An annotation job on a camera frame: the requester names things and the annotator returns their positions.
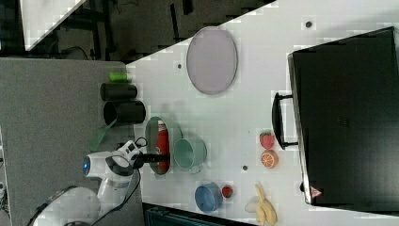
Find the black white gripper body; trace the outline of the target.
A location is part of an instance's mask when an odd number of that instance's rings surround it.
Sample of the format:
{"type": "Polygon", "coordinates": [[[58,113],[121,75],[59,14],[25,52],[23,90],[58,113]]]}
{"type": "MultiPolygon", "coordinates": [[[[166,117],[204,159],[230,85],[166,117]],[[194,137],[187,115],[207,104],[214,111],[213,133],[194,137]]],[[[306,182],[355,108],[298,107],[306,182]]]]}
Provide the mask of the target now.
{"type": "Polygon", "coordinates": [[[126,143],[117,148],[120,153],[134,169],[140,169],[144,165],[142,147],[137,145],[133,140],[128,140],[126,143]]]}

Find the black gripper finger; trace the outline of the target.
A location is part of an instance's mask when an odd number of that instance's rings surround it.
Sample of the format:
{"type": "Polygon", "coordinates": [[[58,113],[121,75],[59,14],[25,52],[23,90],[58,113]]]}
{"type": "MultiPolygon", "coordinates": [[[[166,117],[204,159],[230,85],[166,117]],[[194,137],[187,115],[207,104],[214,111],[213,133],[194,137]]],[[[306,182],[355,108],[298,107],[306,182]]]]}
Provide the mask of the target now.
{"type": "Polygon", "coordinates": [[[143,161],[146,163],[158,163],[169,160],[168,154],[159,153],[145,153],[143,154],[143,161]]]}

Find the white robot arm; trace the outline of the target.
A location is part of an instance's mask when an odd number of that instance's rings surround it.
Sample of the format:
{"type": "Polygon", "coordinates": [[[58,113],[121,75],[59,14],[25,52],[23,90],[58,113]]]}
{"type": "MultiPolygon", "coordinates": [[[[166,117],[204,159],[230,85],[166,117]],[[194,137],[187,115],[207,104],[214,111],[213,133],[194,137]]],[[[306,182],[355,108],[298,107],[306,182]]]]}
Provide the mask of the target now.
{"type": "Polygon", "coordinates": [[[68,186],[47,199],[26,226],[94,226],[107,214],[128,202],[128,190],[134,173],[146,163],[169,158],[161,153],[143,153],[133,140],[115,151],[85,156],[82,171],[88,178],[99,178],[97,191],[82,186],[68,186]]]}

